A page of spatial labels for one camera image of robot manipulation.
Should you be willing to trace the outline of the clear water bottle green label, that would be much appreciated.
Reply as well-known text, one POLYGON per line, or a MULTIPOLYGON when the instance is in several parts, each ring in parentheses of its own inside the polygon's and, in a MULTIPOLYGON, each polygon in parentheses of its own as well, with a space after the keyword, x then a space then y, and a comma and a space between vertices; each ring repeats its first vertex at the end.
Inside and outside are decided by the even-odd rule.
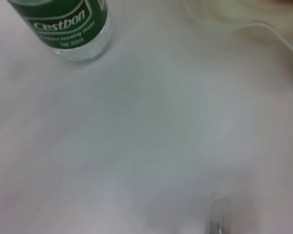
POLYGON ((111 37, 106 0, 7 0, 54 54, 80 62, 99 57, 111 37))

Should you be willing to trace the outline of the grey marker pen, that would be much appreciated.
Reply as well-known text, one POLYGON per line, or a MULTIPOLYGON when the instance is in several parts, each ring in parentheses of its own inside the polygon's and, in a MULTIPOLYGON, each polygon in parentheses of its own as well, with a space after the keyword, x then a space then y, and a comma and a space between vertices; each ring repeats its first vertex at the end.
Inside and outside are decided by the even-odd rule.
POLYGON ((230 215, 229 198, 220 194, 218 190, 213 191, 204 234, 231 234, 230 215))

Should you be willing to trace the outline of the pale green glass fruit bowl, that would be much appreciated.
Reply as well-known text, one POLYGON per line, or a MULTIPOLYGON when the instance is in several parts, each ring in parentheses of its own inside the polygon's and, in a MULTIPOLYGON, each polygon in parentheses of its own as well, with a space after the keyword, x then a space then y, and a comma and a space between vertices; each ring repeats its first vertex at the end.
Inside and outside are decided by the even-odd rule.
POLYGON ((183 0, 198 24, 214 31, 241 31, 263 44, 282 42, 293 51, 293 0, 183 0))

